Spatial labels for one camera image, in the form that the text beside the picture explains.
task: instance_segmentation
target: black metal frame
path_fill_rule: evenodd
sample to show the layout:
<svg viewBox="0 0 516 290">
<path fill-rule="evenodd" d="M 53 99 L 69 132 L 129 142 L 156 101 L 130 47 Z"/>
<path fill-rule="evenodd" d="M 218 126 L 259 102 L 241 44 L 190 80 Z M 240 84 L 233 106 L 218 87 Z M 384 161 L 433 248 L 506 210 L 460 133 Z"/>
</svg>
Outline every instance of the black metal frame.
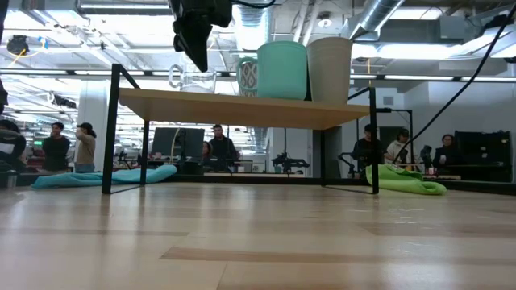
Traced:
<svg viewBox="0 0 516 290">
<path fill-rule="evenodd" d="M 141 175 L 140 183 L 137 186 L 131 186 L 130 188 L 124 188 L 119 191 L 111 192 L 112 186 L 112 172 L 113 172 L 113 154 L 114 154 L 114 141 L 116 136 L 116 120 L 119 107 L 119 95 L 120 95 L 120 74 L 122 74 L 135 89 L 139 89 L 135 79 L 129 75 L 127 70 L 121 64 L 113 64 L 111 67 L 111 87 L 110 87 L 110 101 L 108 106 L 107 115 L 107 129 L 106 129 L 106 151 L 104 155 L 104 170 L 102 174 L 102 193 L 112 194 L 120 193 L 130 189 L 136 189 L 146 185 L 147 179 L 147 155 L 148 155 L 148 135 L 150 120 L 144 120 L 144 143 L 142 150 L 141 159 Z M 376 89 L 367 88 L 360 91 L 360 94 L 369 92 L 369 112 L 371 114 L 371 126 L 374 130 L 377 129 L 377 98 Z M 364 184 L 363 181 L 357 180 L 333 180 L 327 179 L 326 177 L 326 150 L 325 150 L 325 131 L 321 130 L 320 136 L 321 143 L 321 168 L 320 178 L 259 178 L 259 177 L 230 177 L 230 179 L 222 178 L 221 176 L 174 176 L 170 178 L 170 181 L 178 180 L 195 180 L 197 182 L 234 182 L 234 183 L 267 183 L 267 184 L 320 184 L 325 187 L 327 185 L 360 185 Z M 378 140 L 375 135 L 372 137 L 372 148 L 374 151 L 378 150 Z M 372 160 L 372 193 L 378 194 L 380 189 L 378 187 L 378 156 L 375 156 Z"/>
</svg>

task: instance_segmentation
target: computer monitor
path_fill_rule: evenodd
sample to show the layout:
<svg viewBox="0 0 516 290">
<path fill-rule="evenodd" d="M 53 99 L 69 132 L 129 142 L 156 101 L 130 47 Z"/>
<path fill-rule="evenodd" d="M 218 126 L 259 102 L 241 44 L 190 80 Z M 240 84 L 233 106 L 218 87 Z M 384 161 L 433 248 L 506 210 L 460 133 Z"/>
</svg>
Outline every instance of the computer monitor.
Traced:
<svg viewBox="0 0 516 290">
<path fill-rule="evenodd" d="M 173 156 L 202 157 L 204 129 L 189 128 L 156 128 L 151 154 L 155 155 L 159 152 L 161 155 L 170 156 L 174 136 L 176 136 L 176 142 L 174 143 Z"/>
</svg>

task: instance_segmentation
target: beige cup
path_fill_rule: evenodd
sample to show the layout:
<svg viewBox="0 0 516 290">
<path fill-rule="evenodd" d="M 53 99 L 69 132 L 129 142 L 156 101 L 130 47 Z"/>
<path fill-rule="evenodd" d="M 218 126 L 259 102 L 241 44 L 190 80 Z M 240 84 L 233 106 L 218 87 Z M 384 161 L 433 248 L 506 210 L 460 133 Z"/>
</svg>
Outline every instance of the beige cup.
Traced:
<svg viewBox="0 0 516 290">
<path fill-rule="evenodd" d="M 353 42 L 326 37 L 308 45 L 308 72 L 313 102 L 347 104 Z"/>
</svg>

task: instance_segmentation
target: ceiling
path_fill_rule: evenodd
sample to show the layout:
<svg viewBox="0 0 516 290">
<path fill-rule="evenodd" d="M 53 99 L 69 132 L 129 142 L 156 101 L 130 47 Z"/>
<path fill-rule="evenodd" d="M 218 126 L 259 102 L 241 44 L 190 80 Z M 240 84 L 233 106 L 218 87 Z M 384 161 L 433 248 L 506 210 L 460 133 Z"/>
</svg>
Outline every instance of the ceiling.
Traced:
<svg viewBox="0 0 516 290">
<path fill-rule="evenodd" d="M 270 41 L 293 40 L 298 20 L 300 0 L 277 1 L 267 19 Z M 318 0 L 319 11 L 329 11 L 331 25 L 320 27 L 317 23 L 310 35 L 310 41 L 328 36 L 338 36 L 345 19 L 361 12 L 362 1 L 349 0 Z M 464 13 L 481 13 L 508 5 L 512 1 L 476 0 L 474 5 L 469 1 L 435 1 L 407 0 L 391 19 L 437 19 L 448 11 L 454 15 Z M 109 70 L 111 64 L 120 63 L 130 70 L 169 70 L 172 64 L 181 62 L 181 53 L 173 50 L 173 16 L 167 13 L 166 1 L 111 1 L 87 0 L 79 1 L 80 12 L 74 12 L 70 7 L 59 10 L 47 7 L 46 10 L 11 9 L 5 21 L 5 31 L 0 44 L 0 68 L 50 68 L 50 69 L 81 69 Z M 125 10 L 124 14 L 113 14 L 117 10 L 109 10 L 109 6 L 117 5 L 162 5 L 161 9 Z M 29 53 L 26 57 L 12 56 L 6 50 L 6 44 L 13 35 L 26 35 Z M 253 41 L 256 34 L 248 33 L 242 36 L 239 24 L 233 22 L 228 28 L 214 27 L 211 37 L 206 44 L 209 48 L 209 66 L 216 71 L 235 71 L 238 59 L 245 55 L 239 50 L 245 41 Z M 370 63 L 354 60 L 352 69 L 355 73 L 392 73 L 392 74 L 422 74 L 450 73 L 464 75 L 472 71 L 472 64 L 477 60 L 403 60 L 373 57 Z M 487 75 L 496 75 L 503 60 L 491 60 L 484 71 Z M 54 106 L 48 101 L 49 92 L 79 103 L 81 90 L 80 79 L 52 77 L 14 77 L 4 76 L 2 81 L 9 95 L 9 106 L 6 111 L 21 110 L 24 114 L 8 114 L 18 122 L 30 125 L 31 132 L 39 127 L 48 132 L 48 124 L 60 121 L 73 128 L 77 121 L 77 110 L 66 109 L 67 114 L 59 114 L 63 108 Z M 146 89 L 172 89 L 165 80 L 138 80 L 140 87 Z M 395 87 L 401 92 L 406 84 L 400 81 L 383 81 L 376 86 Z M 216 93 L 236 94 L 238 85 L 234 81 L 217 83 Z M 130 134 L 131 130 L 140 130 L 143 121 L 132 114 L 127 108 L 120 108 L 118 134 L 119 146 L 132 144 L 138 147 L 136 140 L 141 139 L 141 133 Z M 178 124 L 161 124 L 177 126 Z M 206 127 L 206 139 L 210 138 L 209 127 Z M 256 128 L 232 127 L 232 138 L 238 139 L 237 147 L 248 152 L 263 152 L 264 133 Z"/>
</svg>

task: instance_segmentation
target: cup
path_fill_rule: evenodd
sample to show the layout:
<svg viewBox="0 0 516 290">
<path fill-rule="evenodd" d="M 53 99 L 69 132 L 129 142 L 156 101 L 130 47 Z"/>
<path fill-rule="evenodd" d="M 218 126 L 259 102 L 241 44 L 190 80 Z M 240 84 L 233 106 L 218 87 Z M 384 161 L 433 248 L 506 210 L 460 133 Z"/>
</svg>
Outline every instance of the cup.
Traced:
<svg viewBox="0 0 516 290">
<path fill-rule="evenodd" d="M 180 80 L 174 82 L 173 72 L 178 71 L 181 76 Z M 169 85 L 181 92 L 190 93 L 215 93 L 217 73 L 208 68 L 208 71 L 201 72 L 197 65 L 191 60 L 183 60 L 182 65 L 174 64 L 169 70 Z"/>
<path fill-rule="evenodd" d="M 313 102 L 347 104 L 353 42 L 326 37 L 308 45 L 308 70 Z"/>
<path fill-rule="evenodd" d="M 236 65 L 236 76 L 239 83 L 239 95 L 256 97 L 258 92 L 258 61 L 252 57 L 244 57 Z"/>
<path fill-rule="evenodd" d="M 257 97 L 272 97 L 290 100 L 304 100 L 306 97 L 306 48 L 293 41 L 266 43 L 258 48 Z M 244 89 L 251 89 L 243 83 L 237 69 L 237 81 Z"/>
</svg>

